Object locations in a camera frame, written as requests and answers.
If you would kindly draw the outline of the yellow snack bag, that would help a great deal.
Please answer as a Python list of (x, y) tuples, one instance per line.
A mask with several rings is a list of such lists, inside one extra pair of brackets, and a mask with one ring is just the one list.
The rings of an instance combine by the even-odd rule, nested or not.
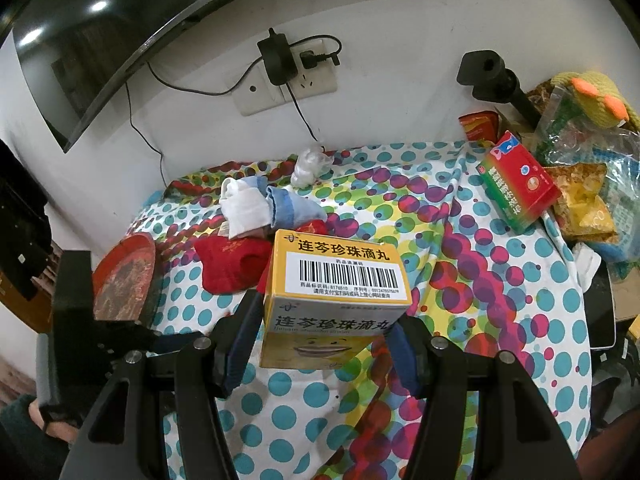
[(578, 162), (544, 168), (561, 192), (553, 212), (570, 242), (616, 243), (617, 230), (600, 196), (606, 176), (602, 162)]

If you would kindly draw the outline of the yellow plush toy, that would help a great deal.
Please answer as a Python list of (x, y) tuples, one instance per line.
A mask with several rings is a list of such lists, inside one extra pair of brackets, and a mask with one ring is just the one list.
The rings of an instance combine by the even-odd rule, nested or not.
[(552, 77), (551, 83), (570, 90), (580, 109), (598, 127), (627, 125), (639, 131), (639, 114), (609, 76), (593, 70), (563, 72)]

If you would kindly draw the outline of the yellow medicine box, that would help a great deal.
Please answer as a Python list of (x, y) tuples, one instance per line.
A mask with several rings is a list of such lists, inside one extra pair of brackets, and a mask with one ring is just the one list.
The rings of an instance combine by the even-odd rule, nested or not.
[(297, 294), (265, 293), (260, 365), (276, 370), (336, 370), (412, 304), (395, 246), (321, 237), (299, 258)]

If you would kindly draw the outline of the red green medicine box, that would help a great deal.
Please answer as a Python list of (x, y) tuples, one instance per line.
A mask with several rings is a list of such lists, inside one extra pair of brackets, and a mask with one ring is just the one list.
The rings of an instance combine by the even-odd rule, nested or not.
[(515, 234), (522, 234), (561, 196), (547, 170), (509, 130), (476, 170), (488, 196)]

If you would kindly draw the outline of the red sock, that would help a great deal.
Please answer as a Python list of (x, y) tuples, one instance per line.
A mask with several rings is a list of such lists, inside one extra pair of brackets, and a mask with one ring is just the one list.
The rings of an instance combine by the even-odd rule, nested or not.
[(194, 248), (203, 267), (202, 286), (213, 295), (249, 288), (296, 295), (299, 258), (313, 255), (321, 237), (330, 237), (328, 225), (322, 220), (307, 221), (297, 229), (278, 229), (266, 237), (201, 237)]

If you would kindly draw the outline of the clear plastic bag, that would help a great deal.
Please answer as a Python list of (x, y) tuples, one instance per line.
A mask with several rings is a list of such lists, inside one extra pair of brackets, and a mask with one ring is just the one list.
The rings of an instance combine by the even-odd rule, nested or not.
[(551, 166), (603, 164), (600, 196), (612, 214), (617, 242), (594, 242), (607, 262), (639, 259), (639, 135), (595, 125), (567, 88), (556, 87), (536, 129), (536, 157)]

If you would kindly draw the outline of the white sock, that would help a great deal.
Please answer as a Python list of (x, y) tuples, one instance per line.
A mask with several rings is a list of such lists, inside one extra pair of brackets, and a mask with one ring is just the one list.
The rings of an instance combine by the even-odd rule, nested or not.
[(264, 176), (225, 178), (222, 181), (219, 203), (232, 240), (270, 226), (267, 185), (268, 180)]

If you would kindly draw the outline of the blue sock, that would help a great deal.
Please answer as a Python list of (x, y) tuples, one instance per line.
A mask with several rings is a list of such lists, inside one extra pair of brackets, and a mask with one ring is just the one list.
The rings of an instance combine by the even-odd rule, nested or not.
[(296, 230), (303, 224), (319, 220), (326, 221), (328, 215), (313, 200), (297, 193), (270, 185), (264, 176), (250, 176), (242, 179), (251, 188), (257, 188), (265, 197), (271, 214), (270, 229)]

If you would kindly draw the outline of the white crumpled plastic bag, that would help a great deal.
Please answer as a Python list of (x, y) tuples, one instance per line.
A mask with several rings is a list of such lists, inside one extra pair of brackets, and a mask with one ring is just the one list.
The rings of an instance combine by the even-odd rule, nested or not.
[(291, 176), (293, 188), (301, 190), (313, 186), (322, 174), (325, 174), (333, 164), (333, 157), (326, 154), (322, 148), (314, 146), (306, 148), (297, 157)]

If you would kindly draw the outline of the black television screen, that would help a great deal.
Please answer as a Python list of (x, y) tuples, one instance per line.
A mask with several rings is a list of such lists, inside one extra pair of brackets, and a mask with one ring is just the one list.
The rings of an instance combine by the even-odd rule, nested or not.
[(41, 117), (68, 152), (151, 53), (234, 0), (30, 0), (13, 27)]

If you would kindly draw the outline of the red round tray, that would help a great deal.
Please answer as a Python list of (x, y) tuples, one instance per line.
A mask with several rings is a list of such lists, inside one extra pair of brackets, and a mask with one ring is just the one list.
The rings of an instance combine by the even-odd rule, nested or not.
[(93, 315), (98, 321), (150, 326), (160, 298), (160, 260), (149, 233), (123, 238), (93, 272)]

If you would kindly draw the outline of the black power adapter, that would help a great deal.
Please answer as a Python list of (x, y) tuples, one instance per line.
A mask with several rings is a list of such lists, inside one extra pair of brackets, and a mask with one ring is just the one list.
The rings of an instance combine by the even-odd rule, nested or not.
[(298, 68), (285, 34), (270, 28), (268, 37), (258, 41), (257, 47), (267, 77), (274, 86), (284, 86), (298, 75)]

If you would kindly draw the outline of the red snack packet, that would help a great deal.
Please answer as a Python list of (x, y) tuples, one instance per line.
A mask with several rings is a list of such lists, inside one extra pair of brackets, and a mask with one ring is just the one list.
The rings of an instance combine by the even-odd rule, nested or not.
[(495, 144), (499, 134), (499, 115), (493, 110), (475, 112), (459, 117), (460, 125), (470, 142)]

